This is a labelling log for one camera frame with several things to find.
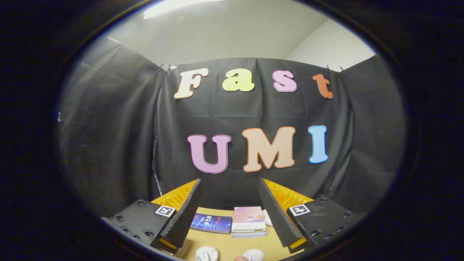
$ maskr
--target white wall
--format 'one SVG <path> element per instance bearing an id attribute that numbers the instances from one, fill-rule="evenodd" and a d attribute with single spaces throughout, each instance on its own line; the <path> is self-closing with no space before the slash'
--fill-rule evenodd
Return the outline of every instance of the white wall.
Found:
<path id="1" fill-rule="evenodd" d="M 287 60 L 341 71 L 374 56 L 361 39 L 333 20 L 327 20 L 304 40 Z"/>
<path id="2" fill-rule="evenodd" d="M 158 65 L 232 57 L 285 59 L 327 19 L 292 0 L 224 0 L 146 20 L 139 12 L 108 34 Z"/>

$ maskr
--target table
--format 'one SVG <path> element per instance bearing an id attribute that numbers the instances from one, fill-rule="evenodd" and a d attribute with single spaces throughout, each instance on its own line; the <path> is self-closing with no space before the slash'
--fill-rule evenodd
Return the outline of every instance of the table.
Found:
<path id="1" fill-rule="evenodd" d="M 233 210 L 198 208 L 197 213 L 233 216 Z M 196 261 L 195 253 L 202 246 L 216 248 L 219 251 L 219 261 L 233 261 L 235 257 L 241 256 L 251 248 L 263 250 L 265 254 L 264 261 L 281 260 L 303 251 L 300 250 L 290 254 L 288 248 L 282 247 L 275 229 L 269 226 L 267 226 L 267 236 L 259 238 L 232 238 L 232 234 L 224 235 L 190 229 L 187 239 L 192 241 L 183 256 L 183 259 L 187 261 Z"/>

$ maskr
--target black backdrop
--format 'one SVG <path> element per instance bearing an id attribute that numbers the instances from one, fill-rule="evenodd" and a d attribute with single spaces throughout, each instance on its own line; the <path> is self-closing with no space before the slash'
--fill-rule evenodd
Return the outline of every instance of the black backdrop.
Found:
<path id="1" fill-rule="evenodd" d="M 180 73 L 208 68 L 189 98 L 175 99 Z M 225 91 L 225 73 L 252 72 L 252 91 Z M 282 93 L 272 73 L 289 70 L 298 89 Z M 312 76 L 330 81 L 324 98 Z M 309 197 L 333 197 L 357 213 L 370 210 L 397 173 L 406 140 L 406 113 L 382 60 L 374 56 L 341 73 L 304 63 L 233 58 L 162 70 L 111 38 L 94 43 L 75 65 L 59 108 L 60 148 L 66 176 L 98 214 L 110 216 L 137 198 L 159 196 L 193 179 L 204 182 L 202 207 L 261 205 L 260 177 Z M 309 163 L 308 128 L 327 127 L 323 163 Z M 261 128 L 269 141 L 292 126 L 295 165 L 245 172 L 248 144 L 242 131 Z M 218 174 L 196 169 L 187 137 L 201 134 L 206 162 L 217 161 L 211 137 L 231 136 L 228 167 Z"/>

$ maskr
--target ceiling light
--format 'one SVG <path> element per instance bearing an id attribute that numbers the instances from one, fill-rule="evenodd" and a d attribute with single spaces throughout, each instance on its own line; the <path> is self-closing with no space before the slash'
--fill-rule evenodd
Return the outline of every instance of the ceiling light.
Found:
<path id="1" fill-rule="evenodd" d="M 147 11 L 143 12 L 143 18 L 148 19 L 156 15 L 167 13 L 169 11 L 179 9 L 184 6 L 206 3 L 206 2 L 220 2 L 223 0 L 165 0 L 159 4 L 154 5 Z"/>

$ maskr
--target pink book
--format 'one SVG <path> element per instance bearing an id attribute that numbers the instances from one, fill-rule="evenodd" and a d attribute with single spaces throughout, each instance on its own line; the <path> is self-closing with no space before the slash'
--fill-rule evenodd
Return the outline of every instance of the pink book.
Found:
<path id="1" fill-rule="evenodd" d="M 234 230 L 241 232 L 266 230 L 261 207 L 235 207 L 232 218 L 232 231 Z"/>

